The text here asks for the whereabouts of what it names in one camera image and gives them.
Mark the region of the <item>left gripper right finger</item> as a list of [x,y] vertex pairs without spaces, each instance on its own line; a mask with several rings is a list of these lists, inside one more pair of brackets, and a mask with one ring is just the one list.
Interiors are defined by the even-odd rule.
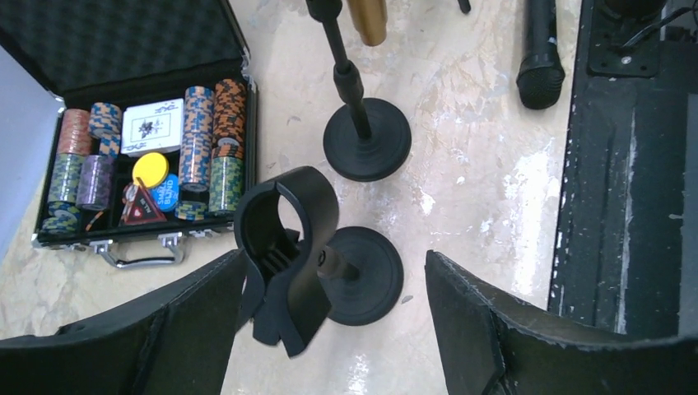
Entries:
[[550,314],[426,253],[450,394],[694,394],[697,338],[631,337]]

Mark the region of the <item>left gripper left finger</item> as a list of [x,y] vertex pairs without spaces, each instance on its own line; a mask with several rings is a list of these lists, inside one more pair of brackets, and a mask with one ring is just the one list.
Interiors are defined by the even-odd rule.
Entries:
[[236,333],[239,250],[54,335],[1,343],[4,394],[218,394]]

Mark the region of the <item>black round-base mic stand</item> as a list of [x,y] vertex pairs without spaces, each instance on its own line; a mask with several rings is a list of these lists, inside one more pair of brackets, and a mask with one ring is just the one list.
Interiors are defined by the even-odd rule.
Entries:
[[239,325],[258,342],[302,354],[326,320],[375,323],[398,302],[403,262],[389,239],[340,227],[328,179],[301,166],[260,183],[235,212],[235,241],[248,264]]

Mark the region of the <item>black microphone orange end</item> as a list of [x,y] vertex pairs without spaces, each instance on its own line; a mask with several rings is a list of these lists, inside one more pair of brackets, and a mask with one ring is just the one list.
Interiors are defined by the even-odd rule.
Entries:
[[547,109],[560,98],[565,71],[558,53],[555,0],[523,6],[523,55],[516,85],[528,109]]

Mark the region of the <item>gold microphone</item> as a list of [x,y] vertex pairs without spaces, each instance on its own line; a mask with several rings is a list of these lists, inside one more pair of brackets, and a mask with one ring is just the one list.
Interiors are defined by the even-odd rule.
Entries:
[[347,0],[352,23],[364,45],[375,47],[387,37],[388,11],[385,0]]

